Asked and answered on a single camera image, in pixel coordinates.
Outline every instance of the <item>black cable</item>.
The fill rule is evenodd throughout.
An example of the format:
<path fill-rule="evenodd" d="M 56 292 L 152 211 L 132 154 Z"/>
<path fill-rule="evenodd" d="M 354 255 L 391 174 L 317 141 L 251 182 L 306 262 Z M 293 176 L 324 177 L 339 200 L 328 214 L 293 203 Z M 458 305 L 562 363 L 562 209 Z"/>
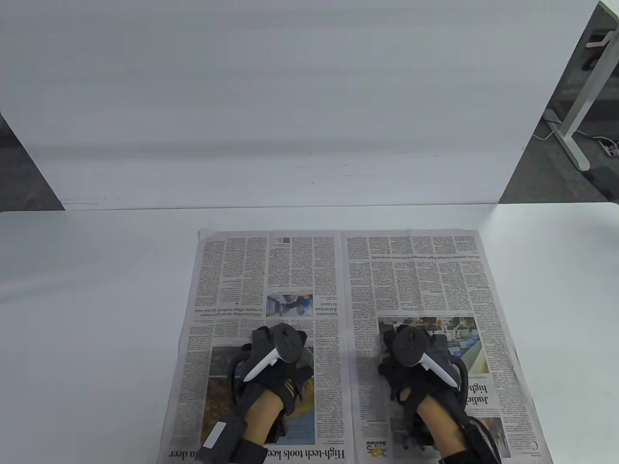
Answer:
<path fill-rule="evenodd" d="M 458 400 L 460 406 L 464 409 L 469 399 L 469 372 L 464 361 L 457 356 L 450 354 L 449 362 L 455 365 L 458 368 L 458 372 L 460 372 L 460 395 L 458 395 Z"/>
<path fill-rule="evenodd" d="M 488 430 L 486 425 L 484 425 L 484 423 L 481 422 L 481 420 L 477 419 L 476 417 L 469 416 L 469 419 L 477 426 L 480 432 L 485 436 L 486 441 L 488 442 L 488 445 L 490 445 L 490 447 L 492 448 L 492 454 L 495 456 L 496 462 L 501 462 L 501 454 L 499 453 L 499 448 L 496 446 L 495 440 L 494 438 L 492 438 L 492 435 L 490 434 L 490 431 Z"/>
<path fill-rule="evenodd" d="M 236 395 L 238 393 L 238 388 L 241 385 L 241 382 L 239 382 L 239 384 L 237 385 L 235 381 L 236 367 L 240 363 L 247 361 L 249 359 L 249 355 L 249 351 L 241 351 L 240 353 L 238 353 L 238 355 L 232 358 L 232 361 L 230 361 L 230 364 L 228 365 L 228 385 L 230 386 L 230 399 L 232 400 L 233 407 L 238 404 L 238 399 Z"/>
<path fill-rule="evenodd" d="M 461 358 L 458 358 L 457 356 L 451 354 L 449 355 L 449 362 L 455 365 L 460 372 L 460 395 L 458 396 L 458 399 L 460 402 L 460 406 L 464 410 L 466 408 L 469 398 L 469 372 L 466 368 L 466 364 L 464 364 L 464 361 Z M 483 422 L 473 416 L 469 416 L 469 420 L 471 420 L 477 426 L 480 432 L 484 435 L 485 440 L 488 442 L 488 445 L 492 449 L 492 454 L 495 456 L 496 461 L 501 462 L 501 455 L 499 453 L 498 447 L 496 446 L 496 443 L 492 438 L 492 435 L 490 434 L 490 431 L 488 430 L 486 425 L 484 425 Z"/>

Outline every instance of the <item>human hand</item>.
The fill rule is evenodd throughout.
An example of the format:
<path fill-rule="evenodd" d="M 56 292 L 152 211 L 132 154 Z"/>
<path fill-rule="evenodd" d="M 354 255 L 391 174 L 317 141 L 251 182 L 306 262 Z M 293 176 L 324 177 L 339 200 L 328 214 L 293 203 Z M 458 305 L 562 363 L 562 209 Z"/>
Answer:
<path fill-rule="evenodd" d="M 257 330 L 263 331 L 264 336 L 270 342 L 272 341 L 271 329 L 263 326 Z M 302 330 L 297 330 L 297 332 L 304 350 L 307 334 Z M 251 344 L 244 345 L 242 350 L 251 351 Z M 297 363 L 298 360 L 286 363 L 279 359 L 274 365 L 268 365 L 250 382 L 240 385 L 240 395 L 242 396 L 250 385 L 252 385 L 250 388 L 252 391 L 255 391 L 255 387 L 259 385 L 262 389 L 276 394 L 282 402 L 286 415 L 291 415 L 295 410 L 295 401 L 303 391 L 303 385 L 314 375 L 311 366 L 298 366 Z"/>
<path fill-rule="evenodd" d="M 427 396 L 451 391 L 452 388 L 445 384 L 434 372 L 426 370 L 421 365 L 403 366 L 394 354 L 394 340 L 396 335 L 406 329 L 407 325 L 400 325 L 396 331 L 390 330 L 383 334 L 383 341 L 389 356 L 383 359 L 378 366 L 378 372 L 385 377 L 391 387 L 391 400 L 405 406 L 406 412 L 414 415 L 418 407 Z M 428 337 L 427 346 L 432 347 L 435 337 Z"/>

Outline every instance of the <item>white label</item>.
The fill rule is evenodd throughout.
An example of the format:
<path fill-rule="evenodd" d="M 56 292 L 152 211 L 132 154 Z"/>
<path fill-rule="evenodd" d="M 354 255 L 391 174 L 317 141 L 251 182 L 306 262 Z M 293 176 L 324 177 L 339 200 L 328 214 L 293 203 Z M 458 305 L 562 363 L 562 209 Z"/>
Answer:
<path fill-rule="evenodd" d="M 204 445 L 202 445 L 202 448 L 212 449 L 215 443 L 217 442 L 219 435 L 221 435 L 223 432 L 223 429 L 225 429 L 225 426 L 226 426 L 225 422 L 218 422 L 217 424 L 215 424 L 215 427 L 213 427 L 213 430 L 210 431 L 210 434 L 207 437 L 206 441 L 204 442 Z"/>

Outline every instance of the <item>dark sleeve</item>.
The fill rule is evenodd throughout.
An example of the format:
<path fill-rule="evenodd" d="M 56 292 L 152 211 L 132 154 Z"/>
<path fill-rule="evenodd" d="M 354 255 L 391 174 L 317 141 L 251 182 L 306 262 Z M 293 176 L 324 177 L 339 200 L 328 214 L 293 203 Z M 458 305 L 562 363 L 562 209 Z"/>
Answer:
<path fill-rule="evenodd" d="M 471 450 L 461 451 L 443 458 L 444 464 L 481 464 L 476 454 Z"/>

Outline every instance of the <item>cable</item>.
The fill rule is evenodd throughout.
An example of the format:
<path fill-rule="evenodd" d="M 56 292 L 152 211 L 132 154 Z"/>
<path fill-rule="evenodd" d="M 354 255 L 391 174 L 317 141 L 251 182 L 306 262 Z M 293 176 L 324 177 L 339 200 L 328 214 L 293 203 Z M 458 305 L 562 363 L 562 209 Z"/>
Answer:
<path fill-rule="evenodd" d="M 560 126 L 562 126 L 562 125 L 563 125 L 563 123 L 562 123 L 562 122 L 559 122 L 559 121 L 550 121 L 550 120 L 545 119 L 545 118 L 542 118 L 542 121 L 543 121 L 543 122 L 552 122 L 552 123 L 554 123 L 554 124 L 559 124 Z M 535 134 L 533 134 L 533 137 L 535 137 L 537 140 L 547 140 L 547 139 L 548 139 L 548 138 L 549 138 L 549 137 L 550 137 L 550 136 L 551 136 L 554 132 L 555 132 L 555 131 L 552 131 L 552 132 L 548 135 L 548 137 L 546 137 L 546 138 L 544 138 L 544 139 L 543 139 L 543 138 L 541 138 L 541 137 L 537 137 L 537 135 L 535 135 Z M 609 139 L 608 137 L 604 137 L 604 136 L 602 136 L 602 135 L 589 135 L 589 134 L 587 134 L 586 132 L 583 132 L 583 131 L 581 131 L 581 130 L 579 130 L 579 129 L 577 129 L 577 130 L 576 130 L 576 132 L 577 132 L 578 134 L 584 135 L 585 137 L 587 137 L 588 139 L 591 139 L 591 140 L 606 140 L 607 142 L 610 142 L 610 143 L 613 145 L 613 147 L 615 147 L 615 150 L 619 150 L 619 145 L 618 145 L 618 144 L 617 144 L 617 142 L 616 142 L 616 141 L 614 141 L 613 139 Z"/>
<path fill-rule="evenodd" d="M 240 363 L 244 363 L 249 359 L 250 352 L 249 351 L 241 351 L 238 355 L 232 358 L 230 361 L 230 365 L 228 366 L 228 384 L 230 385 L 230 398 L 232 400 L 232 405 L 236 406 L 238 404 L 238 399 L 236 397 L 238 393 L 239 386 L 242 382 L 239 382 L 237 385 L 235 382 L 236 378 L 236 367 Z"/>
<path fill-rule="evenodd" d="M 549 133 L 546 137 L 541 138 L 541 137 L 537 137 L 537 135 L 533 134 L 533 137 L 535 137 L 537 140 L 548 140 L 550 138 L 550 136 L 552 134 L 554 134 L 556 131 L 552 131 L 551 133 Z"/>
<path fill-rule="evenodd" d="M 449 355 L 449 362 L 455 365 L 460 372 L 460 395 L 458 399 L 460 406 L 464 409 L 466 407 L 467 400 L 469 399 L 469 372 L 466 369 L 466 364 L 464 364 L 464 361 L 453 354 Z"/>
<path fill-rule="evenodd" d="M 471 422 L 473 422 L 477 426 L 479 431 L 484 435 L 486 442 L 488 443 L 488 445 L 490 445 L 490 448 L 492 449 L 492 454 L 495 456 L 496 462 L 501 462 L 501 454 L 499 453 L 499 448 L 496 446 L 495 440 L 494 438 L 492 438 L 492 434 L 490 433 L 486 425 L 483 422 L 481 422 L 481 420 L 477 419 L 476 417 L 469 416 L 469 419 Z"/>

